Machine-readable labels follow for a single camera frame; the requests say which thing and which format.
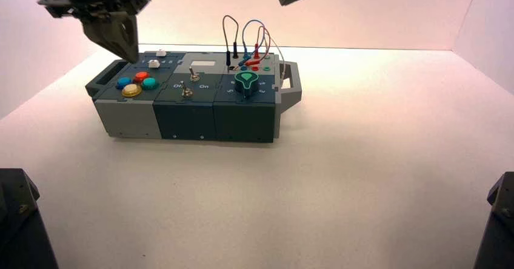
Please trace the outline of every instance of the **white table surface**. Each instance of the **white table surface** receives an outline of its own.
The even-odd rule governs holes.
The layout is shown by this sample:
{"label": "white table surface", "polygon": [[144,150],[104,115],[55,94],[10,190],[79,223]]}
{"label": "white table surface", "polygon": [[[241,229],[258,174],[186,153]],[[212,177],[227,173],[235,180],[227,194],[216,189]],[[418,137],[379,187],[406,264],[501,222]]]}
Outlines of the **white table surface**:
{"label": "white table surface", "polygon": [[304,92],[274,144],[108,137],[106,51],[2,119],[61,268],[471,268],[514,96],[449,51],[283,51]]}

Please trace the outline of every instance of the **control box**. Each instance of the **control box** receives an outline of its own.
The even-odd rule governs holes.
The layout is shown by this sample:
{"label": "control box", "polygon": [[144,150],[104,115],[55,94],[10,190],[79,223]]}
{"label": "control box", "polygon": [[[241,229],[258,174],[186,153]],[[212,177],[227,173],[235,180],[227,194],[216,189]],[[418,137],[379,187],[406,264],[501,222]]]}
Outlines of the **control box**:
{"label": "control box", "polygon": [[241,59],[148,51],[135,64],[112,62],[85,87],[112,137],[273,142],[281,114],[301,100],[298,66],[271,53],[248,67]]}

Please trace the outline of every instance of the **white backdrop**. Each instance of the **white backdrop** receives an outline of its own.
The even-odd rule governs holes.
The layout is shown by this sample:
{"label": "white backdrop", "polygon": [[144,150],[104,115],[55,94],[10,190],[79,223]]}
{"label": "white backdrop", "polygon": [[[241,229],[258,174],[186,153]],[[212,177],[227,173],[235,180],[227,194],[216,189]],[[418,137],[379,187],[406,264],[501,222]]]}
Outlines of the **white backdrop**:
{"label": "white backdrop", "polygon": [[261,18],[289,46],[450,50],[471,0],[153,0],[140,41],[224,44],[221,18]]}
{"label": "white backdrop", "polygon": [[0,119],[99,50],[78,20],[53,19],[37,1],[0,0]]}
{"label": "white backdrop", "polygon": [[514,0],[473,0],[455,53],[514,93]]}
{"label": "white backdrop", "polygon": [[[53,19],[36,1],[0,0],[0,118],[98,50],[77,20]],[[446,50],[470,1],[153,0],[138,17],[139,41],[223,44],[221,17],[231,13],[241,22],[261,18],[281,45]]]}

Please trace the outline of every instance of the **handle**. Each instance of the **handle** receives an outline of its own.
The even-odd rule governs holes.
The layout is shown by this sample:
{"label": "handle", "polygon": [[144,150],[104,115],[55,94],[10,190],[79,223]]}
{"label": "handle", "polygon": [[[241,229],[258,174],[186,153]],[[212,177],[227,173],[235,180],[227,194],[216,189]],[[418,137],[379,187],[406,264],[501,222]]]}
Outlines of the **handle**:
{"label": "handle", "polygon": [[290,88],[280,89],[282,97],[281,113],[288,110],[293,105],[299,103],[302,100],[302,84],[300,81],[300,74],[298,72],[298,64],[295,62],[285,62],[285,76],[284,79],[289,78]]}
{"label": "handle", "polygon": [[116,74],[118,74],[123,67],[128,64],[125,60],[115,60],[113,61],[107,68],[103,69],[98,75],[96,75],[93,80],[91,80],[88,84],[85,85],[85,89],[87,90],[87,94],[91,97],[94,97],[97,92],[100,91],[104,86],[106,86],[111,79],[113,79]]}

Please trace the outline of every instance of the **robotic arm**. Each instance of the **robotic arm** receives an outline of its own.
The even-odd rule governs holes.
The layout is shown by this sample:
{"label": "robotic arm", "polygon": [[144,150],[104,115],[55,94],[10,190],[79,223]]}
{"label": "robotic arm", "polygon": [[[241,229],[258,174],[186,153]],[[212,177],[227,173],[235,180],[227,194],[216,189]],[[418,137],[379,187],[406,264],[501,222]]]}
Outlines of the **robotic arm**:
{"label": "robotic arm", "polygon": [[[136,15],[150,0],[39,0],[54,18],[80,19],[85,35],[101,47],[134,63],[139,58]],[[279,0],[288,5],[297,0]]]}

